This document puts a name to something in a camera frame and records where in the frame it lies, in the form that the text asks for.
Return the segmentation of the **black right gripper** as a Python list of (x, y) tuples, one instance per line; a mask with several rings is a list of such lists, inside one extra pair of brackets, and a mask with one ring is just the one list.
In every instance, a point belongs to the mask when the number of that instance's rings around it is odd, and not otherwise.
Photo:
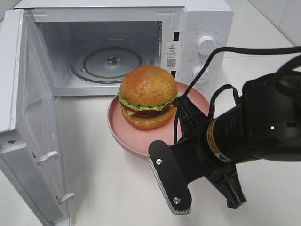
[(172, 101), (179, 110), (182, 138), (174, 144), (174, 156), (189, 183), (205, 176), (226, 198), (227, 207), (236, 209), (246, 202), (235, 164), (218, 160), (209, 148), (207, 116), (188, 97)]

